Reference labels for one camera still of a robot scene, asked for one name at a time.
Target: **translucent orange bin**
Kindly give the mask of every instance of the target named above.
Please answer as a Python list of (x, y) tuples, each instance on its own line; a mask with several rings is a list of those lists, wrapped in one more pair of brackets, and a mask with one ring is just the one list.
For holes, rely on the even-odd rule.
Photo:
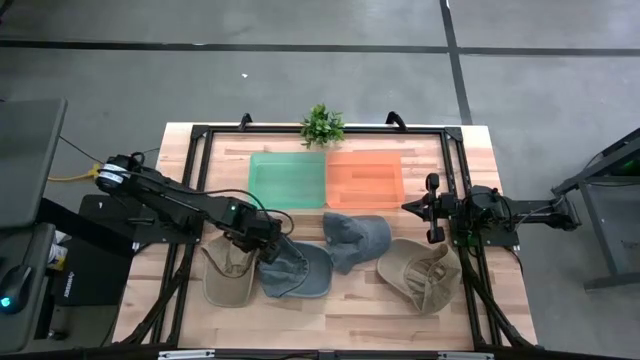
[(327, 154), (327, 204), (335, 209), (390, 209), (404, 202), (401, 154)]

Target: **floor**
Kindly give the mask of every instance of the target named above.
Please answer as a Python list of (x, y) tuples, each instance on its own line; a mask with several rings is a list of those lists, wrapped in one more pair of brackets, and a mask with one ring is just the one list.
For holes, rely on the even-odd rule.
[[(67, 98), (64, 136), (102, 159), (159, 146), (169, 121), (239, 121), (250, 112), (260, 122), (295, 122), (319, 102), (348, 122), (381, 122), (394, 110), (407, 123), (483, 124), (504, 193), (537, 199), (640, 125), (638, 17), (634, 0), (18, 0), (0, 25), (4, 38), (207, 43), (221, 51), (0, 48), (0, 98)], [(443, 52), (453, 41), (512, 55)], [(622, 50), (540, 56), (513, 48)], [(61, 144), (52, 173), (90, 166)], [(97, 189), (47, 188), (74, 210), (87, 193)], [(582, 283), (606, 267), (584, 204), (574, 200), (586, 220), (579, 230), (519, 231), (539, 342), (638, 357), (640, 286), (584, 292)]]

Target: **black metal frame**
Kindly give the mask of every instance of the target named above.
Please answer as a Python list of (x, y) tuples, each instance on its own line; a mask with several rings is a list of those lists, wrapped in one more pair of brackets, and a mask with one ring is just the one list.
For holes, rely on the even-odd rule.
[[(272, 126), (272, 125), (258, 125), (252, 126), (251, 116), (245, 114), (240, 122), (240, 125), (194, 125), (192, 127), (189, 150), (187, 152), (187, 159), (185, 162), (185, 168), (182, 178), (182, 183), (188, 185), (192, 180), (193, 166), (195, 165), (195, 155), (198, 142), (204, 140), (204, 150), (202, 155), (202, 161), (199, 168), (199, 176), (197, 183), (197, 190), (205, 190), (207, 173), (209, 171), (209, 160), (211, 156), (211, 149), (213, 140), (216, 133), (298, 133), (300, 132), (300, 126)], [(466, 153), (464, 149), (464, 143), (462, 138), (462, 131), (459, 127), (412, 127), (408, 128), (402, 118), (396, 113), (391, 112), (387, 116), (387, 125), (395, 124), (396, 126), (348, 126), (344, 129), (346, 134), (365, 133), (365, 134), (407, 134), (407, 135), (431, 135), (438, 136), (442, 147), (442, 155), (445, 164), (445, 173), (447, 179), (447, 186), (450, 192), (456, 194), (456, 182), (453, 171), (453, 163), (449, 145), (451, 141), (455, 142), (456, 151), (458, 153), (458, 161), (460, 163), (461, 175), (463, 179), (463, 186), (465, 193), (468, 194), (471, 191), (471, 179), (469, 174), (469, 168), (466, 159)], [(455, 234), (455, 221), (451, 224), (452, 235)], [(187, 287), (188, 287), (188, 274), (191, 270), (191, 262), (194, 256), (194, 245), (186, 245), (185, 253), (180, 265), (180, 274), (173, 275), (174, 263), (176, 260), (176, 254), (178, 251), (177, 244), (169, 245), (169, 251), (165, 261), (165, 271), (162, 276), (162, 285), (159, 295), (159, 300), (156, 302), (152, 311), (148, 314), (143, 321), (145, 326), (137, 328), (131, 337), (127, 338), (128, 343), (137, 342), (140, 343), (146, 336), (151, 324), (148, 323), (149, 319), (156, 319), (153, 324), (153, 330), (151, 334), (151, 343), (159, 343), (162, 337), (162, 327), (164, 324), (165, 306), (168, 299), (173, 294), (173, 291), (177, 288), (178, 298), (175, 303), (174, 317), (172, 319), (172, 325), (170, 333), (166, 342), (177, 347), (178, 339), (180, 338), (180, 330), (182, 325), (182, 317), (184, 314), (184, 306), (186, 301)], [(487, 269), (487, 263), (482, 244), (476, 246), (476, 252), (478, 254), (478, 269), (480, 273), (480, 281), (482, 286), (486, 290), (488, 296), (491, 295), (491, 285), (489, 281), (489, 273)], [(466, 247), (459, 247), (459, 254), (461, 260), (465, 263), (469, 263), (469, 255)], [(473, 285), (471, 279), (467, 275), (463, 276), (463, 283), (465, 288), (465, 295), (467, 300), (467, 310), (469, 313), (469, 324), (471, 327), (472, 339), (474, 347), (486, 344), (481, 330), (480, 319), (478, 317), (477, 304), (475, 302)], [(493, 315), (489, 314), (489, 321), (491, 324), (491, 340), (495, 345), (501, 345), (500, 330), (494, 319)]]
[(565, 195), (569, 191), (579, 189), (584, 198), (593, 229), (602, 249), (609, 276), (593, 279), (584, 283), (585, 290), (595, 290), (613, 286), (640, 283), (640, 272), (633, 271), (624, 244), (619, 239), (607, 237), (602, 222), (605, 219), (603, 210), (598, 206), (592, 193), (594, 183), (638, 183), (638, 176), (605, 176), (612, 170), (620, 168), (629, 161), (640, 158), (640, 128), (616, 141), (598, 155), (602, 160), (583, 169), (577, 175), (566, 179), (552, 189), (557, 196)]

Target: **yellow cable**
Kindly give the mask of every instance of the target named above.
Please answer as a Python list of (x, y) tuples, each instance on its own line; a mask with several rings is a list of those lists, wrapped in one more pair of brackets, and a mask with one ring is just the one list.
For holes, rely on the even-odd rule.
[(53, 182), (74, 182), (74, 181), (80, 181), (80, 180), (90, 179), (90, 178), (95, 179), (98, 177), (98, 175), (100, 175), (100, 173), (98, 172), (100, 168), (102, 168), (102, 164), (93, 164), (93, 167), (91, 168), (91, 170), (89, 170), (86, 174), (71, 176), (66, 178), (58, 178), (58, 177), (50, 176), (47, 178), (47, 180), (53, 181)]

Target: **green tray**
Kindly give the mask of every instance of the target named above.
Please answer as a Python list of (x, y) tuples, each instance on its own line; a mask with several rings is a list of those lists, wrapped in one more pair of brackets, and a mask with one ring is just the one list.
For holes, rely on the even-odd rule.
[(324, 153), (251, 155), (249, 191), (268, 209), (315, 209), (326, 201)]

